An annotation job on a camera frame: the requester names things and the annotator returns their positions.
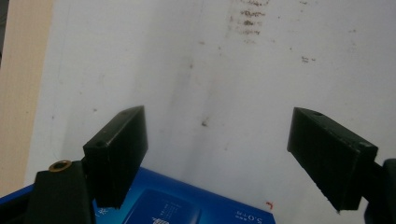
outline wooden edge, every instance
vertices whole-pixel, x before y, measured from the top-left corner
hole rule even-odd
[[[0,68],[0,197],[23,187],[52,4],[9,1]]]

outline black mount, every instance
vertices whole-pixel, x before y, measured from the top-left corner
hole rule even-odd
[[[148,149],[143,106],[121,111],[84,147],[81,161],[38,172],[32,192],[0,204],[0,223],[95,223],[99,207],[120,208]]]
[[[375,163],[378,147],[325,115],[294,108],[288,151],[337,210],[369,205],[366,224],[396,224],[396,159]]]

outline stain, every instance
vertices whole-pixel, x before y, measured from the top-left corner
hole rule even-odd
[[[244,25],[254,25],[253,21],[244,21]]]
[[[234,0],[230,8],[228,34],[235,32],[244,35],[245,43],[255,43],[254,36],[262,32],[265,6],[269,0]]]
[[[247,43],[247,44],[256,44],[256,42],[254,40],[251,40],[251,39],[246,39],[246,40],[244,40],[244,42]]]
[[[309,59],[307,57],[301,56],[301,60],[303,63],[309,63]]]
[[[270,210],[274,209],[274,203],[273,202],[265,202],[270,207]]]
[[[242,32],[242,34],[244,35],[259,35],[260,31],[256,31],[256,30],[244,30]]]
[[[249,18],[265,16],[265,13],[262,13],[262,12],[260,12],[260,11],[251,12],[251,11],[249,11],[249,10],[241,11],[241,14],[242,14],[242,15],[245,15],[245,16],[247,16],[247,17],[249,17]]]
[[[207,123],[209,122],[209,118],[206,118],[202,121],[201,125],[207,127]]]
[[[230,145],[230,142],[227,142],[224,146],[224,151],[228,151],[228,146]]]
[[[317,59],[316,58],[308,58],[308,57],[305,57],[305,56],[301,56],[301,61],[303,62],[303,63],[309,63],[309,61],[311,61],[311,62],[316,62],[317,61]]]
[[[248,0],[247,2],[245,1],[245,3],[250,4],[250,5],[253,5],[253,6],[256,6],[256,7],[262,6],[262,3],[261,3],[261,2],[259,2],[259,1],[254,1],[254,0]]]

